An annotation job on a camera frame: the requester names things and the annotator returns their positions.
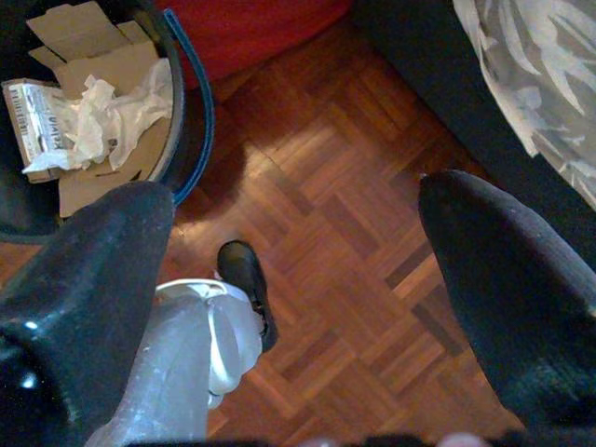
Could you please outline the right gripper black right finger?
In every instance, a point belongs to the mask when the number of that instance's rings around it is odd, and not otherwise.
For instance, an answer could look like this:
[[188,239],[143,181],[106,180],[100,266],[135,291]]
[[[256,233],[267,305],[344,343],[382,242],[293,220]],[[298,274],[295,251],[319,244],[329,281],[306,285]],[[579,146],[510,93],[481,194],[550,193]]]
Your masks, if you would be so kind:
[[596,434],[596,272],[539,214],[469,173],[424,177],[418,209],[500,403],[526,427]]

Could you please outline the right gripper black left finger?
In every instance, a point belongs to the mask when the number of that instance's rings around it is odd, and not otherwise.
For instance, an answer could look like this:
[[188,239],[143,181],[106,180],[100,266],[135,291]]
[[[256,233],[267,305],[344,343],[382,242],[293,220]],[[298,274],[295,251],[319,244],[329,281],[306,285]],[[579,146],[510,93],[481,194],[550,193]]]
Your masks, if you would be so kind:
[[174,220],[128,183],[74,214],[0,290],[0,447],[83,447],[123,398]]

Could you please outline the white paper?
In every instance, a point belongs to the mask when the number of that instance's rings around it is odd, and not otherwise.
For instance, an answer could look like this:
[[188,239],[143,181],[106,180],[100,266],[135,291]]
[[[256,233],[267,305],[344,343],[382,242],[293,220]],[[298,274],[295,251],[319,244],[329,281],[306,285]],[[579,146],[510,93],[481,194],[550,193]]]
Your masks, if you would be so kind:
[[117,97],[112,84],[93,75],[88,76],[85,87],[74,149],[90,157],[107,152],[105,160],[111,169],[124,165],[156,121],[171,118],[173,85],[167,59],[156,61],[128,95]]

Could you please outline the brown cardboard piece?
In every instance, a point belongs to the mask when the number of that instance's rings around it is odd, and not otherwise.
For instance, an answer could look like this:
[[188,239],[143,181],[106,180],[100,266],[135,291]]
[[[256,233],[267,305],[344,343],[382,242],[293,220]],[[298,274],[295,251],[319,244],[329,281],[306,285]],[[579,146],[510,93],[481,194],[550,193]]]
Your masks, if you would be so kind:
[[29,55],[50,69],[150,41],[134,20],[113,24],[95,1],[53,7],[26,24],[43,43]]
[[[117,97],[128,95],[141,84],[151,66],[160,58],[152,42],[130,45],[97,58],[70,61],[59,67],[60,89],[69,100],[78,100],[86,90],[89,75],[115,87]],[[125,183],[146,180],[162,157],[171,118],[155,122],[139,139],[137,147],[118,169],[107,160],[88,169],[65,170],[58,179],[59,214],[62,218],[94,202]]]

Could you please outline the white printed carton box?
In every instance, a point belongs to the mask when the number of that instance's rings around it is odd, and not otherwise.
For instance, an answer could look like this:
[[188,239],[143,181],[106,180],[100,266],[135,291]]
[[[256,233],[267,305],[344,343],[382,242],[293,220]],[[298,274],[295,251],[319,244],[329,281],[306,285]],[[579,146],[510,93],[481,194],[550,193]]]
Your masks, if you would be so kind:
[[108,153],[82,156],[75,150],[82,101],[69,100],[56,84],[30,78],[2,83],[10,122],[20,149],[22,173],[30,183],[47,183],[65,170],[100,164]]

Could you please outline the black bin with blue rim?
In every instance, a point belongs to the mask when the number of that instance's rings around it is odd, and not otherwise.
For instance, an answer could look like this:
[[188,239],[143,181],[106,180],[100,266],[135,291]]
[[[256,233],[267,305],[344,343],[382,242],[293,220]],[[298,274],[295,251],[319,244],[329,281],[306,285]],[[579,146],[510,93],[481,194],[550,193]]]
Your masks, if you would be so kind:
[[[150,35],[157,53],[169,59],[173,73],[173,122],[166,154],[150,180],[168,187],[181,205],[208,165],[215,132],[210,82],[187,32],[170,8],[154,0],[97,0],[113,22],[135,20]],[[23,167],[1,84],[32,76],[54,80],[48,68],[29,56],[41,41],[25,22],[63,3],[84,0],[0,0],[0,242],[42,245],[61,226],[57,182],[31,184]]]

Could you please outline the bed with beige floral sheet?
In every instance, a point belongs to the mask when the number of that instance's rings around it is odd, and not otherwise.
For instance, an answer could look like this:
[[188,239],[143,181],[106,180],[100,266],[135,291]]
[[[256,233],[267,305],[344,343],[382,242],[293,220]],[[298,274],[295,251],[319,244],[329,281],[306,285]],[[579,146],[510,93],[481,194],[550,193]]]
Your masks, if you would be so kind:
[[512,271],[596,305],[596,0],[357,0],[354,19],[518,212]]

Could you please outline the large red mattress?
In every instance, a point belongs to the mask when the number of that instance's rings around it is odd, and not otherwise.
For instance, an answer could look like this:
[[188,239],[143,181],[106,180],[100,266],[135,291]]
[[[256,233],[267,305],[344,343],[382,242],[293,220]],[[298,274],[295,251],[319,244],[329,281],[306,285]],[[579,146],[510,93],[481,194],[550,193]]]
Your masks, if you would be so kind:
[[174,11],[209,80],[302,44],[340,20],[354,0],[154,0]]

